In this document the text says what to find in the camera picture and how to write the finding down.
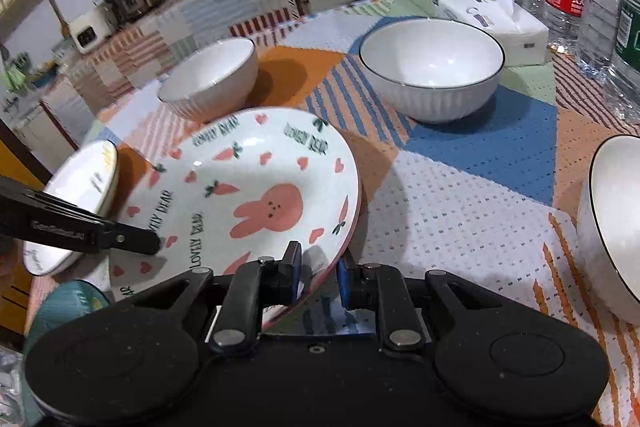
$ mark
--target patchwork tablecloth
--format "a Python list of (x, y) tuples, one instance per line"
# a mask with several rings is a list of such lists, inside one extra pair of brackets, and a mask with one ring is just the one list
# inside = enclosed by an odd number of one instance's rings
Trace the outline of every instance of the patchwork tablecloth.
[[(390, 264), (407, 277), (447, 269), (582, 328), (607, 351), (612, 368), (594, 417), (603, 425), (638, 425), (638, 329), (590, 293), (575, 231), (594, 150), (606, 137), (638, 131), (608, 113), (600, 87), (557, 55), (545, 66), (506, 70), (491, 101), (461, 121), (428, 126), (396, 113), (376, 96), (356, 51), (370, 29), (420, 14), (411, 0), (367, 0), (252, 36), (260, 73), (250, 105), (299, 107), (342, 130), (364, 187), (350, 245), (359, 262)], [(200, 127), (158, 102), (158, 82), (102, 111), (86, 137), (108, 138), (130, 158), (116, 205), (150, 165)], [(108, 281), (104, 269), (92, 277)], [(53, 284), (36, 281), (32, 314)], [(373, 328), (372, 314), (341, 307), (329, 277), (273, 331)]]

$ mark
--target pink rabbit print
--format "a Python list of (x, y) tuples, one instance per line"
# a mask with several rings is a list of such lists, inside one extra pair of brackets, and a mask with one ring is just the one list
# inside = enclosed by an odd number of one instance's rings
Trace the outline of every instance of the pink rabbit print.
[(229, 235), (240, 239), (262, 229), (285, 232), (292, 229), (302, 217), (302, 195), (295, 185), (273, 185), (260, 200), (247, 201), (234, 210), (235, 217), (246, 217), (231, 229)]

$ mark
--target white plate with rabbit design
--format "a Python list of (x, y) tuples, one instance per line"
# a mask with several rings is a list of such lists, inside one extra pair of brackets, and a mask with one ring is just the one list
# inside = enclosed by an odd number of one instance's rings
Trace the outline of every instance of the white plate with rabbit design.
[(306, 294), (347, 247), (359, 206), (358, 169), (334, 127), (289, 108), (235, 113), (169, 151), (133, 189), (118, 220), (154, 230), (162, 247), (151, 257), (112, 250), (113, 294), (198, 266), (221, 275), (281, 259), (289, 241), (314, 274)]

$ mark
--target white appliance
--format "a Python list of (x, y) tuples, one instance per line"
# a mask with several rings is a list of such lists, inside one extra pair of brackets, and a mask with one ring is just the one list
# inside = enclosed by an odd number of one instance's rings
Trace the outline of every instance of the white appliance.
[(96, 49), (116, 30), (116, 19), (106, 4), (94, 6), (69, 24), (69, 31), (78, 51), (87, 54)]

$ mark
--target tissue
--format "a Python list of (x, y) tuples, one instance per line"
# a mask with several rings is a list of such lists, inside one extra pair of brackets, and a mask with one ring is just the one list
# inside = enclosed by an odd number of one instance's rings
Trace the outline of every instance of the tissue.
[(435, 15), (471, 24), (504, 48), (505, 66), (545, 63), (549, 30), (513, 0), (432, 0)]

